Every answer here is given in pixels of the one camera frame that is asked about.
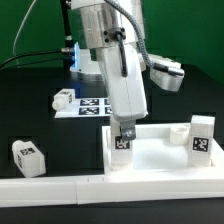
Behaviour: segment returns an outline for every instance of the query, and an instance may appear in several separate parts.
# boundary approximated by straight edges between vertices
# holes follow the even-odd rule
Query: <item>black surface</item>
[[[224,146],[224,86],[194,66],[178,93],[159,89],[144,74],[149,113],[143,123],[190,122],[193,114],[216,116],[215,139]],[[45,154],[47,174],[103,173],[101,126],[108,118],[55,120],[53,96],[75,88],[77,97],[106,96],[102,83],[64,75],[62,69],[17,69],[0,73],[0,176],[22,177],[11,144],[32,140]],[[0,223],[223,223],[224,199],[166,200],[0,209]]]

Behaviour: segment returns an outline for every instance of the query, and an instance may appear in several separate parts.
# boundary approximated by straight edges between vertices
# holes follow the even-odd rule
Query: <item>cable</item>
[[[140,52],[142,54],[142,58],[144,59],[147,66],[157,71],[168,73],[171,76],[184,76],[184,70],[182,69],[172,68],[172,67],[168,67],[162,64],[152,62],[146,50],[145,41],[142,35],[141,28],[138,25],[136,19],[130,13],[128,13],[123,7],[121,7],[118,3],[116,3],[114,0],[104,0],[104,1],[107,4],[109,4],[111,7],[116,9],[118,12],[120,12],[123,16],[125,16],[129,20],[129,22],[132,24],[136,32],[136,35],[138,37],[138,45],[139,45]]]
[[[0,69],[0,71],[4,71],[4,70],[7,70],[7,69],[11,69],[11,68],[18,68],[18,67],[22,67],[22,66],[46,63],[46,62],[51,62],[51,61],[59,61],[59,60],[63,60],[63,58],[53,58],[53,59],[48,59],[48,60],[35,61],[35,62],[30,62],[30,63],[25,63],[25,64],[14,65],[14,66],[2,68],[2,69]]]
[[[123,43],[123,38],[120,33],[116,34],[118,43],[119,43],[119,48],[120,48],[120,53],[121,53],[121,62],[122,62],[122,73],[123,77],[127,77],[128,72],[127,72],[127,62],[126,62],[126,53],[125,53],[125,48],[124,48],[124,43]]]
[[[6,61],[4,61],[1,65],[0,65],[0,70],[7,65],[8,63],[15,61],[19,58],[24,58],[24,57],[30,57],[30,56],[38,56],[38,55],[48,55],[48,54],[59,54],[61,53],[61,50],[55,50],[55,51],[43,51],[43,52],[33,52],[33,53],[26,53],[26,54],[20,54],[17,55],[15,57],[9,58]]]
[[[113,0],[104,0],[104,1],[108,3],[110,6],[112,6],[113,8],[115,8],[117,11],[119,11],[122,15],[124,15],[130,21],[138,37],[138,44],[139,44],[139,49],[142,54],[142,57],[146,65],[153,68],[154,63],[151,62],[151,60],[149,59],[148,52],[145,47],[144,37],[142,35],[141,28],[138,25],[136,19],[130,13],[128,13],[124,8],[122,8],[119,4],[117,4],[115,1]]]
[[[17,32],[17,34],[16,34],[16,37],[15,37],[15,40],[14,40],[14,44],[13,44],[13,55],[14,55],[14,56],[16,56],[16,45],[17,45],[18,39],[19,39],[19,37],[20,37],[20,34],[21,34],[21,32],[22,32],[22,30],[23,30],[23,28],[24,28],[24,25],[25,25],[25,23],[26,23],[26,21],[27,21],[29,15],[30,15],[30,13],[31,13],[33,7],[35,6],[36,2],[37,2],[37,0],[34,0],[34,1],[32,2],[32,4],[30,5],[30,8],[28,9],[28,11],[27,11],[27,13],[26,13],[26,15],[25,15],[25,17],[24,17],[24,19],[23,19],[21,25],[20,25],[20,28],[19,28],[19,30],[18,30],[18,32]]]

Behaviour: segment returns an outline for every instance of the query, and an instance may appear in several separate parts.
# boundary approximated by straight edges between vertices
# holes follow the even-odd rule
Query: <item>small white block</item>
[[[211,166],[215,118],[193,116],[189,138],[188,166]]]
[[[213,137],[215,118],[208,116],[193,116],[190,134],[196,136]]]
[[[126,166],[133,162],[133,143],[123,141],[120,124],[111,116],[111,164]]]
[[[52,107],[54,110],[68,109],[69,104],[75,100],[74,89],[62,89],[59,93],[54,96],[54,102]]]
[[[31,142],[16,141],[12,145],[14,162],[25,177],[46,173],[44,155]]]

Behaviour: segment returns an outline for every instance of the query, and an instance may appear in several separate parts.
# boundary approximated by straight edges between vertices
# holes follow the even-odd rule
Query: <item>tag sticker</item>
[[[105,104],[106,106],[110,106],[110,101],[109,101],[109,99],[104,99],[104,104]]]
[[[116,136],[115,137],[115,149],[118,149],[118,150],[130,149],[130,142],[123,141],[121,136]]]
[[[99,99],[85,99],[80,101],[80,106],[99,106]]]
[[[19,163],[19,166],[20,166],[21,168],[23,168],[23,167],[22,167],[22,159],[20,158],[20,156],[18,156],[18,163]]]
[[[68,95],[69,92],[61,92],[60,94],[61,94],[61,95]]]
[[[90,107],[90,108],[80,108],[79,109],[79,115],[81,116],[93,116],[93,115],[99,115],[100,114],[100,108],[99,107]]]
[[[208,152],[209,139],[208,138],[193,138],[193,150],[199,152]]]
[[[69,95],[69,103],[72,102],[72,94]]]
[[[112,114],[111,107],[105,107],[105,114]]]
[[[28,149],[20,150],[20,152],[21,152],[24,156],[27,156],[27,155],[30,155],[30,154],[35,153],[35,150],[34,150],[33,148],[28,148]]]

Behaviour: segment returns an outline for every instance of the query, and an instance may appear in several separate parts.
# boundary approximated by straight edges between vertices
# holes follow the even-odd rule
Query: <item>black cable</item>
[[[121,53],[121,61],[122,61],[122,76],[127,77],[127,62],[126,62],[126,54],[124,49],[124,42],[122,35],[120,33],[117,33],[117,40],[119,43],[120,53]]]
[[[61,53],[61,50],[54,50],[54,51],[43,51],[43,52],[31,52],[31,53],[25,53],[25,54],[20,54],[15,57],[9,58],[6,61],[4,61],[0,65],[0,70],[7,64],[9,64],[12,61],[15,61],[16,59],[19,58],[25,58],[25,57],[30,57],[30,56],[38,56],[38,55],[48,55],[48,54],[59,54]]]
[[[63,60],[63,58],[53,58],[53,59],[42,60],[42,61],[35,61],[35,62],[30,62],[30,63],[25,63],[25,64],[18,64],[18,65],[2,68],[2,69],[0,69],[0,71],[4,71],[4,70],[7,70],[7,69],[11,69],[11,68],[18,68],[18,67],[22,67],[22,66],[40,64],[40,63],[45,63],[45,62],[59,61],[59,60]]]

